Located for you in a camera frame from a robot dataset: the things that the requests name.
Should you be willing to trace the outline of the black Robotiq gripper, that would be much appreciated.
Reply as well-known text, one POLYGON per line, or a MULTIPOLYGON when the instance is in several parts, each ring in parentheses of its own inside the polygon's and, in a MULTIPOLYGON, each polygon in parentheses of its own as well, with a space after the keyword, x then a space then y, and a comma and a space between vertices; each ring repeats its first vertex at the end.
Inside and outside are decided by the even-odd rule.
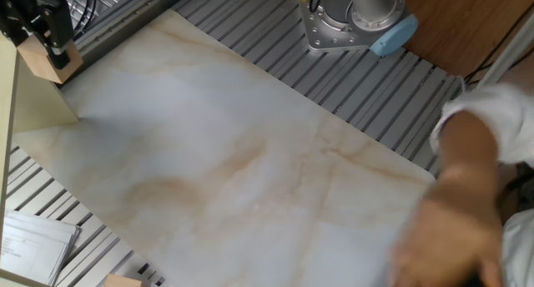
POLYGON ((67 0, 1 0, 1 30, 15 47, 31 33, 26 28, 37 26, 38 39, 57 69, 65 68, 70 58, 67 47, 74 31, 67 0))

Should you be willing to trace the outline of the person's bare hand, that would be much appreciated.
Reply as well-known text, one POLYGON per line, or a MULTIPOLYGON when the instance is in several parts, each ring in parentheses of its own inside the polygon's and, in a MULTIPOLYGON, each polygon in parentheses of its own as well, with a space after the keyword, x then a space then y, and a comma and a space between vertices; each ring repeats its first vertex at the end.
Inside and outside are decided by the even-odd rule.
POLYGON ((474 273, 503 286, 502 227, 491 201, 421 201, 390 255, 393 286, 458 286, 474 273))

